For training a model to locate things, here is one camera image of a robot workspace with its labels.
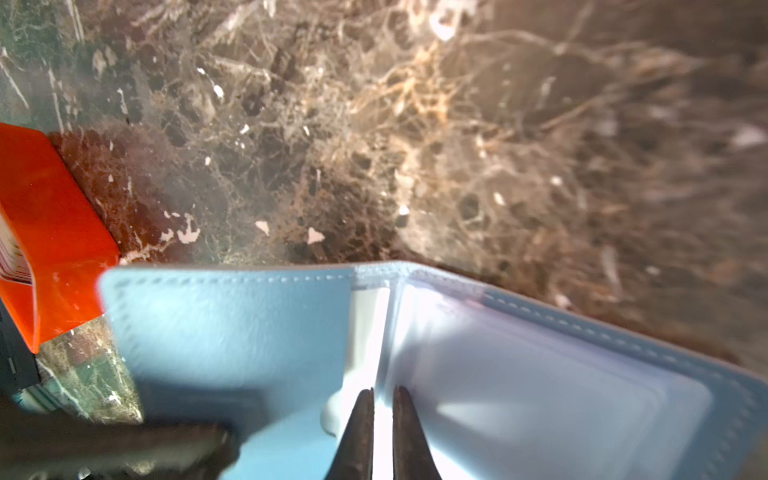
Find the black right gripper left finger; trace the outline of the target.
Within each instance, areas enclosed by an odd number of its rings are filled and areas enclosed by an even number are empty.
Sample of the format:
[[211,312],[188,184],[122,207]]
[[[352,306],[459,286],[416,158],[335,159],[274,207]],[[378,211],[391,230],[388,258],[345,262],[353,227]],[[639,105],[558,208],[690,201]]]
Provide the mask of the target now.
[[374,392],[361,390],[326,480],[371,480],[374,456]]

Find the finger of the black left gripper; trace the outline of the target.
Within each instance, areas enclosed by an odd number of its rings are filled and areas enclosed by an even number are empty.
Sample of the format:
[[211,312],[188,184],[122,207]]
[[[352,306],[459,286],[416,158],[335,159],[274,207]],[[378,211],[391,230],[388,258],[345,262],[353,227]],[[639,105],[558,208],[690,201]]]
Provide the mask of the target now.
[[238,457],[216,424],[103,424],[1,400],[3,479],[217,479]]

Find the blue card holder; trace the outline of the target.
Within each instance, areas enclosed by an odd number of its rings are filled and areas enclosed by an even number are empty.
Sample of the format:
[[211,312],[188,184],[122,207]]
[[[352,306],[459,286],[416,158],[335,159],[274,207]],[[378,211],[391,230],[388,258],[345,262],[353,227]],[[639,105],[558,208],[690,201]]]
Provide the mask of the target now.
[[767,428],[742,368],[432,267],[118,267],[98,291],[149,420],[218,421],[228,479],[320,479],[395,390],[445,479],[732,479]]

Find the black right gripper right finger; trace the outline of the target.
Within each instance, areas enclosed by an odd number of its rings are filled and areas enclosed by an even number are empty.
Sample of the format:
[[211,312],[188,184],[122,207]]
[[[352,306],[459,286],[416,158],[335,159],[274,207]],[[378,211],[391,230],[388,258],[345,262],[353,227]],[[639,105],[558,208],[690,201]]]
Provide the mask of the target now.
[[441,480],[412,396],[404,386],[394,390],[392,411],[393,478]]

